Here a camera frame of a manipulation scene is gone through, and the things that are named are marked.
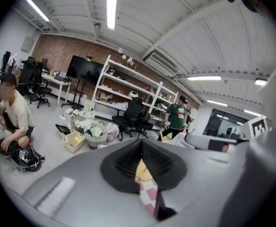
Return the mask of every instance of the white shelving unit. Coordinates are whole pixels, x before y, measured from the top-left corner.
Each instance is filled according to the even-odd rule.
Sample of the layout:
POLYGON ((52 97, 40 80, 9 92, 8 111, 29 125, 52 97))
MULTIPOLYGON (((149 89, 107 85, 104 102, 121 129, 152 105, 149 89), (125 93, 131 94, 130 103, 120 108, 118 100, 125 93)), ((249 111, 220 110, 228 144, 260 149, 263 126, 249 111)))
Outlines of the white shelving unit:
MULTIPOLYGON (((151 104, 143 102, 143 105, 149 107, 148 112, 150 114, 151 114, 151 112, 153 110, 155 110, 155 103, 156 103, 157 100, 161 100, 161 101, 163 101, 165 103, 168 103, 168 104, 172 104, 172 103, 175 102, 175 100, 177 98, 177 95, 178 95, 178 92, 177 93, 172 92, 171 90, 169 90, 169 89, 167 89, 166 87, 163 86, 163 82, 160 82, 160 83, 155 82, 151 78, 148 78, 147 76, 145 76, 145 75, 143 75, 143 74, 141 74, 141 73, 139 73, 139 72, 137 72, 135 70, 132 70, 129 67, 126 67, 126 66, 124 66, 124 65, 122 65, 120 63, 117 63, 117 62, 111 60, 110 58, 111 58, 111 56, 109 55, 108 58, 107 58, 107 60, 106 60, 106 62, 105 62, 105 64, 104 64, 104 66, 103 66, 103 69, 102 69, 102 71, 100 73, 97 85, 95 87, 95 91, 93 93, 92 102, 94 102, 95 104, 102 104, 102 105, 108 106, 110 108, 114 108, 116 110, 119 110, 119 111, 125 111, 124 108, 119 108, 119 107, 117 107, 114 104, 110 104, 110 103, 106 103, 106 102, 102 102, 102 101, 96 100, 96 97, 98 97, 97 96, 97 91, 99 93, 100 90, 112 93, 114 95, 121 96, 121 97, 123 97, 125 99, 128 99, 128 100, 132 100, 132 98, 130 96, 128 96, 128 95, 125 95, 123 93, 114 91, 113 89, 110 89, 108 87, 103 86, 103 82, 104 82, 105 78, 109 78, 109 79, 115 81, 116 83, 121 83, 121 84, 123 84, 123 85, 125 85, 127 87, 130 87, 131 89, 133 89, 135 91, 142 92, 142 93, 144 93, 144 94, 152 97, 152 103, 151 104), (125 74, 127 74, 127 75, 129 75, 129 76, 131 76, 131 77, 133 77, 133 78, 135 78, 137 80, 140 80, 140 81, 148 84, 149 86, 151 86, 155 90, 153 92, 145 90, 144 88, 141 88, 141 87, 139 87, 139 86, 131 83, 129 80, 125 81, 125 80, 117 78, 117 77, 115 77, 113 75, 108 74, 107 71, 108 71, 108 69, 110 67, 111 68, 115 68, 117 71, 121 71, 122 73, 125 73, 125 74), (167 100, 165 98, 159 97, 160 92, 172 95, 172 96, 174 96, 173 97, 174 99, 172 101, 169 101, 169 100, 167 100)), ((110 116, 109 114, 104 113, 102 111, 93 110, 93 112, 94 112, 94 114, 96 116, 99 116, 99 117, 103 117, 103 118, 107 118, 107 119, 112 118, 112 116, 110 116)), ((152 119, 157 120, 157 121, 161 120, 159 117, 154 116, 154 115, 151 115, 151 117, 152 117, 152 119)))

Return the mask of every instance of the glass window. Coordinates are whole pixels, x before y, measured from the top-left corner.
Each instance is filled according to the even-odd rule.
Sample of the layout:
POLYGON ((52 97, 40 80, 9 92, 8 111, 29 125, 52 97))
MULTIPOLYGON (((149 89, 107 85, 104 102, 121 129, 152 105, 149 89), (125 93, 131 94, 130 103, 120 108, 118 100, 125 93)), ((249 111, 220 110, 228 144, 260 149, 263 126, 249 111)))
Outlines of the glass window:
POLYGON ((229 127, 238 127, 245 122, 246 119, 214 109, 203 134, 224 137, 229 127))

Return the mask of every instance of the white ceiling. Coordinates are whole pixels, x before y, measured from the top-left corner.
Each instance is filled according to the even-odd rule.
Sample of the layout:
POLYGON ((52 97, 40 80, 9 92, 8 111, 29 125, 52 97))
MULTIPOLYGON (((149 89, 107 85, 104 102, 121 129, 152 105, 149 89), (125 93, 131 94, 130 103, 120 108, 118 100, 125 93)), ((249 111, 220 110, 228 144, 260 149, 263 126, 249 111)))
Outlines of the white ceiling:
POLYGON ((41 32, 122 47, 141 61, 157 50, 177 68, 175 79, 198 99, 227 103, 234 112, 265 113, 254 81, 267 79, 276 67, 276 26, 239 0, 118 0, 115 31, 106 27, 106 0, 33 1, 50 23, 24 0, 15 10, 41 32), (223 80, 185 79, 194 74, 223 80))

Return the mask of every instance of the brick wall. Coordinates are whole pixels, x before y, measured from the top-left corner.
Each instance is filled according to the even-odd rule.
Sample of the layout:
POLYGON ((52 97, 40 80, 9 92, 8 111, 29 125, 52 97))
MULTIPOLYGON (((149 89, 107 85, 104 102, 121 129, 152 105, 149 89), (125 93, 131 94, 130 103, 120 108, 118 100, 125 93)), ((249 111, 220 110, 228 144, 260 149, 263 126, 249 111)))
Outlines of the brick wall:
MULTIPOLYGON (((42 58, 47 58, 47 67, 49 69, 54 71, 62 70, 65 72, 68 70, 73 55, 80 56, 83 58, 85 58, 87 55, 92 56, 93 60, 100 64, 104 64, 108 55, 111 55, 112 60, 125 64, 125 61, 121 58, 122 54, 119 54, 114 50, 84 40, 58 35, 41 35, 32 53, 32 56, 38 61, 41 61, 42 58)), ((146 75, 147 77, 151 78, 152 80, 158 83, 162 81, 166 88, 170 89, 173 92, 179 92, 179 95, 185 95, 185 93, 178 89, 175 85, 170 83, 167 79, 161 77, 159 74, 155 73, 150 68, 146 67, 145 65, 139 62, 135 63, 137 65, 135 69, 137 72, 146 75)), ((145 88, 146 90, 150 88, 149 85, 139 80, 135 80, 134 78, 129 77, 128 75, 124 75, 124 77, 131 83, 145 88)), ((71 90, 74 90, 77 85, 77 80, 70 79, 70 81, 72 82, 71 90)), ((126 95, 129 93, 129 88, 127 86, 124 86, 120 83, 113 83, 109 79, 105 79, 104 84, 126 95)), ((84 93, 87 95, 88 99, 92 99, 94 89, 95 86, 93 85, 85 85, 84 93)), ((187 97, 189 101, 189 107, 194 107, 198 109, 198 104, 189 96, 187 97)))

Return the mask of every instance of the gray floor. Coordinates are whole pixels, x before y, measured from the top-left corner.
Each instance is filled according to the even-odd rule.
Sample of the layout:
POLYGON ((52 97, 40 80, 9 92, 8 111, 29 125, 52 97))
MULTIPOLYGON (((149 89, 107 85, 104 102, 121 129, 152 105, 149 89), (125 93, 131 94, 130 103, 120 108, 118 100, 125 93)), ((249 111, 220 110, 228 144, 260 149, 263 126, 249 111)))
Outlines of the gray floor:
MULTIPOLYGON (((61 165, 71 157, 80 154, 85 151, 89 151, 89 148, 82 146, 75 153, 69 152, 62 143, 61 137, 58 134, 55 124, 60 123, 61 109, 57 106, 57 99, 49 96, 49 102, 51 106, 41 105, 39 109, 36 108, 37 102, 33 102, 30 105, 30 109, 33 115, 35 128, 32 133, 32 143, 35 150, 45 156, 45 162, 39 171, 35 173, 19 173, 13 171, 14 165, 8 159, 3 158, 0 155, 0 181, 2 184, 10 187, 19 194, 22 194, 34 181, 47 172, 53 170, 57 166, 61 165)), ((0 139, 7 136, 9 132, 2 130, 0 127, 0 139)), ((157 139, 158 134, 153 131, 147 133, 149 138, 157 139)), ((129 135, 124 134, 124 140, 130 140, 132 138, 129 135)))

